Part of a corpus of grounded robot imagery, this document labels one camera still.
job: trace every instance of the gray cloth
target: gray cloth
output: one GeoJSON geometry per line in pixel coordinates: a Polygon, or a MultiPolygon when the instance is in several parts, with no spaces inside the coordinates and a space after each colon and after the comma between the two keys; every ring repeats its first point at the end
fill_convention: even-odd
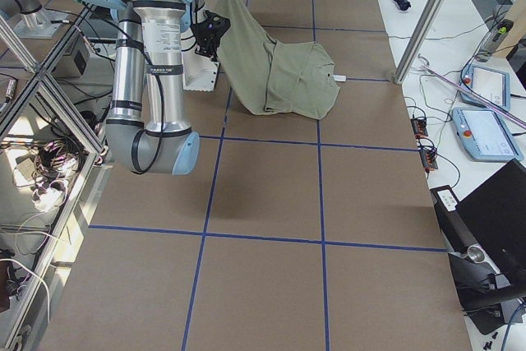
{"type": "Polygon", "coordinates": [[[335,64],[318,43],[283,44],[254,20],[242,0],[218,0],[230,19],[218,55],[241,103],[255,115],[298,113],[322,119],[335,104],[335,64]]]}

